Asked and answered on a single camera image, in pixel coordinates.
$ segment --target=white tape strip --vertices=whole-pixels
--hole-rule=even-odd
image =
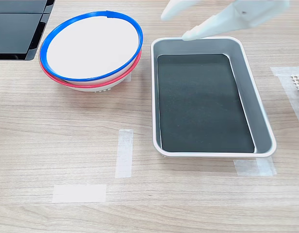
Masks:
[[[299,67],[271,67],[275,76],[299,75]]]
[[[299,67],[271,67],[271,70],[279,78],[299,120],[299,92],[291,78],[291,76],[299,75]]]
[[[272,158],[234,160],[238,176],[273,176],[277,174]]]
[[[119,130],[115,178],[131,177],[133,130]]]
[[[256,163],[260,171],[260,176],[277,175],[277,171],[271,157],[257,158]]]
[[[106,184],[55,185],[52,203],[105,202]]]
[[[130,82],[131,81],[131,73],[128,74],[123,82]]]

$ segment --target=blue rim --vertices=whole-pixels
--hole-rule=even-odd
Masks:
[[[120,18],[120,19],[123,19],[123,20],[131,23],[134,26],[134,28],[136,29],[138,36],[139,36],[139,46],[138,46],[137,51],[133,55],[133,57],[127,63],[125,63],[123,66],[121,66],[120,68],[118,68],[110,73],[107,73],[107,74],[104,74],[101,76],[97,76],[97,77],[93,77],[93,78],[71,79],[71,78],[63,77],[63,76],[57,74],[56,72],[54,72],[47,62],[47,50],[48,50],[48,47],[49,47],[49,44],[51,43],[51,41],[54,39],[54,37],[60,31],[62,31],[64,28],[71,25],[72,23],[75,23],[75,22],[85,19],[85,18],[96,17],[96,16],[105,16],[108,18]],[[123,68],[125,68],[128,64],[130,64],[137,57],[137,55],[141,51],[142,44],[143,44],[142,29],[141,29],[140,25],[133,18],[131,18],[127,15],[124,15],[122,13],[113,12],[113,11],[96,11],[96,12],[91,12],[91,13],[86,13],[86,14],[83,14],[80,16],[76,16],[76,17],[71,18],[68,21],[65,21],[64,23],[60,24],[58,27],[56,27],[44,40],[44,42],[41,46],[41,50],[40,50],[40,59],[41,59],[41,63],[43,64],[43,67],[48,71],[48,73],[50,73],[60,79],[67,80],[67,81],[76,81],[76,82],[94,81],[94,80],[99,80],[99,79],[103,79],[108,76],[111,76],[111,75],[121,71]]]

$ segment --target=black device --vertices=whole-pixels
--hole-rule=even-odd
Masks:
[[[55,0],[0,0],[0,60],[32,60]]]

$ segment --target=red rim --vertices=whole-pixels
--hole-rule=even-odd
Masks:
[[[123,74],[119,75],[118,77],[110,80],[110,81],[107,81],[105,83],[100,83],[100,84],[96,84],[96,85],[76,85],[76,84],[72,84],[72,83],[68,83],[68,82],[65,82],[59,78],[57,78],[56,76],[48,73],[45,68],[43,67],[42,63],[41,63],[41,60],[40,60],[40,57],[38,56],[39,58],[39,64],[40,66],[42,67],[42,70],[44,71],[44,73],[50,77],[52,80],[54,80],[55,82],[59,83],[59,84],[62,84],[64,86],[69,86],[69,87],[76,87],[76,88],[95,88],[95,87],[102,87],[102,86],[106,86],[106,85],[109,85],[109,84],[112,84],[112,83],[115,83],[121,79],[123,79],[124,77],[126,77],[135,67],[136,65],[138,64],[138,62],[140,61],[140,58],[141,58],[141,54],[142,54],[142,51],[139,52],[139,54],[137,55],[133,65],[126,71],[124,72]]]

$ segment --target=stacked bowls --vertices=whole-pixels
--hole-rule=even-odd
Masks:
[[[143,33],[127,15],[98,11],[56,27],[41,46],[45,74],[79,91],[104,91],[122,82],[141,57]]]

